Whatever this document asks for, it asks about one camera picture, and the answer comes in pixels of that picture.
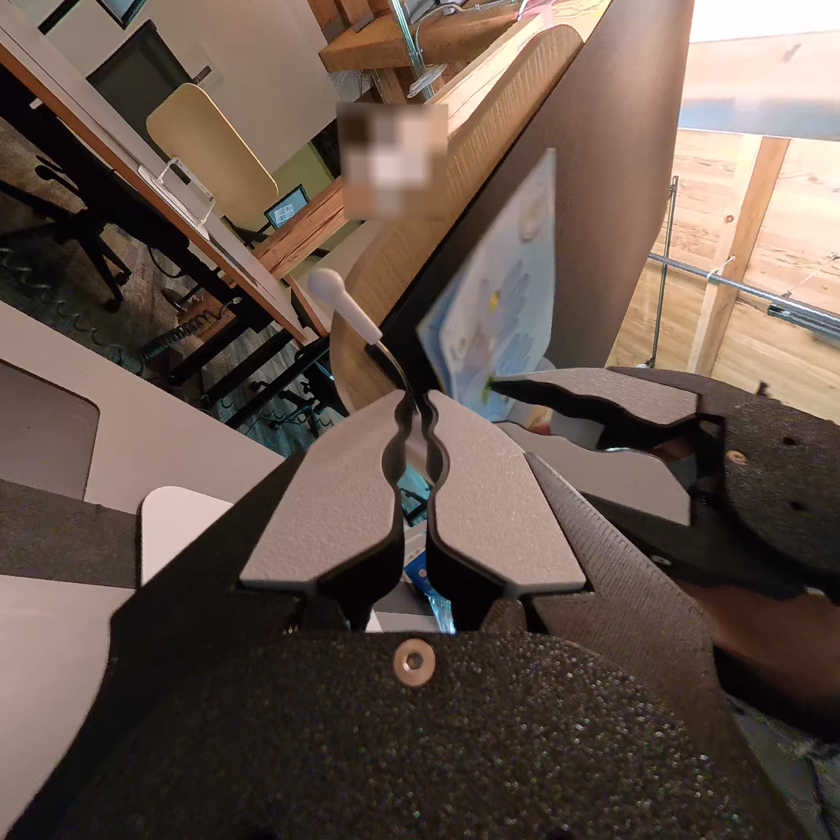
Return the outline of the white wire screen stand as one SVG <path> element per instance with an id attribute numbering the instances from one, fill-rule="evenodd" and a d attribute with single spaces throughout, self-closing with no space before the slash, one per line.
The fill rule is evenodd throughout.
<path id="1" fill-rule="evenodd" d="M 310 293 L 337 312 L 363 341 L 375 347 L 406 385 L 406 377 L 382 341 L 382 331 L 346 290 L 334 269 L 314 269 L 308 279 Z M 179 486 L 154 489 L 140 505 L 140 585 L 160 573 L 174 557 L 206 531 L 234 504 Z"/>

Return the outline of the aluminium frame rail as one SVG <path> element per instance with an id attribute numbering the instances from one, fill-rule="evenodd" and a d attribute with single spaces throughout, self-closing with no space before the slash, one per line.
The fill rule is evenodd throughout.
<path id="1" fill-rule="evenodd" d="M 665 287 L 670 268 L 680 270 L 684 273 L 690 274 L 694 277 L 700 277 L 709 280 L 718 285 L 723 285 L 736 292 L 741 292 L 751 298 L 757 298 L 766 301 L 769 306 L 767 308 L 767 315 L 774 319 L 787 322 L 795 327 L 806 329 L 814 335 L 820 336 L 829 342 L 839 341 L 839 315 L 838 313 L 824 310 L 813 306 L 812 304 L 803 303 L 793 299 L 791 291 L 783 295 L 776 295 L 770 291 L 760 289 L 758 287 L 749 286 L 741 281 L 732 280 L 722 275 L 722 270 L 727 267 L 733 260 L 731 255 L 728 260 L 720 267 L 719 270 L 704 271 L 696 266 L 687 264 L 683 261 L 673 259 L 669 255 L 671 239 L 673 235 L 673 228 L 676 215 L 676 200 L 679 189 L 679 177 L 673 175 L 668 188 L 668 205 L 665 216 L 665 245 L 664 254 L 660 255 L 651 251 L 648 254 L 648 260 L 652 260 L 661 266 L 660 279 L 658 287 L 658 298 L 656 315 L 654 321 L 654 337 L 653 349 L 650 359 L 645 362 L 649 368 L 655 366 L 658 353 L 658 341 L 661 330 L 661 323 L 663 318 L 663 309 L 665 302 Z"/>

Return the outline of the wooden desk black frame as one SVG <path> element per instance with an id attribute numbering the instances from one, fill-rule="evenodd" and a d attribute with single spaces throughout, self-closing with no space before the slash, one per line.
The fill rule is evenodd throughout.
<path id="1" fill-rule="evenodd" d="M 307 343 L 288 295 L 15 5 L 2 2 L 2 118 L 79 188 L 88 208 L 167 257 L 255 332 L 270 322 Z M 162 174 L 164 192 L 155 189 Z"/>

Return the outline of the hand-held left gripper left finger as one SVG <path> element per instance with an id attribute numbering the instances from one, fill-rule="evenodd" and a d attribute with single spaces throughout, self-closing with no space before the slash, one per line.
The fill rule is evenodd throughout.
<path id="1" fill-rule="evenodd" d="M 310 446 L 247 561 L 245 585 L 284 592 L 389 592 L 403 573 L 397 486 L 407 394 L 392 391 Z"/>

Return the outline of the blue lego set box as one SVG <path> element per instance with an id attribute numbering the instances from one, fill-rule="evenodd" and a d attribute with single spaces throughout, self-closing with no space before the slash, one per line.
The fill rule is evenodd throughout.
<path id="1" fill-rule="evenodd" d="M 427 598 L 440 632 L 455 634 L 456 626 L 451 601 L 441 595 L 429 580 L 426 550 L 422 550 L 407 562 L 403 571 L 410 584 Z"/>

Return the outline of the black office chair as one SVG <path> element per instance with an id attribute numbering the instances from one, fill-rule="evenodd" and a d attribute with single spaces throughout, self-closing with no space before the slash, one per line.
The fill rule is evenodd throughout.
<path id="1" fill-rule="evenodd" d="M 145 21 L 100 66 L 87 76 L 125 122 L 148 144 L 148 116 L 193 77 L 163 41 L 152 20 Z"/>

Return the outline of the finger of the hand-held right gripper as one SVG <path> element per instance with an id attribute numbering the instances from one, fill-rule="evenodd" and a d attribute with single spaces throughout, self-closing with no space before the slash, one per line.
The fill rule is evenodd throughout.
<path id="1" fill-rule="evenodd" d="M 697 414 L 699 396 L 670 385 L 596 368 L 557 369 L 494 377 L 490 389 L 518 402 L 604 426 L 675 427 Z"/>
<path id="2" fill-rule="evenodd" d="M 690 497 L 656 456 L 628 449 L 591 450 L 562 436 L 535 434 L 515 423 L 497 426 L 581 494 L 690 525 Z"/>

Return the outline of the small black framed screen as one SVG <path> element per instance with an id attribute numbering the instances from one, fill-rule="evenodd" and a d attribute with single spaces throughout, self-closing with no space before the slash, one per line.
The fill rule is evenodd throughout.
<path id="1" fill-rule="evenodd" d="M 276 200 L 265 210 L 264 215 L 268 225 L 274 230 L 279 230 L 308 204 L 309 196 L 306 189 L 302 184 L 299 184 L 282 198 Z"/>

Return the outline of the lego instruction booklet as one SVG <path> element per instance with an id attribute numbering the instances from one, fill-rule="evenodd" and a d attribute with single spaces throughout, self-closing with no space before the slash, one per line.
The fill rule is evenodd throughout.
<path id="1" fill-rule="evenodd" d="M 490 381 L 535 372 L 550 343 L 556 156 L 546 150 L 416 327 L 441 391 L 491 422 L 512 399 Z"/>

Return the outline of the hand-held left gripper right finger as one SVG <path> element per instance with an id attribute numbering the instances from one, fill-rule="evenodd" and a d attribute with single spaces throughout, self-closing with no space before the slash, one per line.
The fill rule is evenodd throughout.
<path id="1" fill-rule="evenodd" d="M 522 447 L 444 393 L 427 402 L 428 453 L 441 464 L 429 506 L 437 545 L 505 595 L 582 590 L 585 574 Z"/>

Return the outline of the wooden pillar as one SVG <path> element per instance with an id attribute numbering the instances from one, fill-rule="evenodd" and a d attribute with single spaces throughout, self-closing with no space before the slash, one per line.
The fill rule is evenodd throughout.
<path id="1" fill-rule="evenodd" d="M 290 274 L 349 221 L 343 212 L 342 181 L 342 177 L 336 178 L 289 222 L 254 248 L 255 257 L 273 277 Z"/>

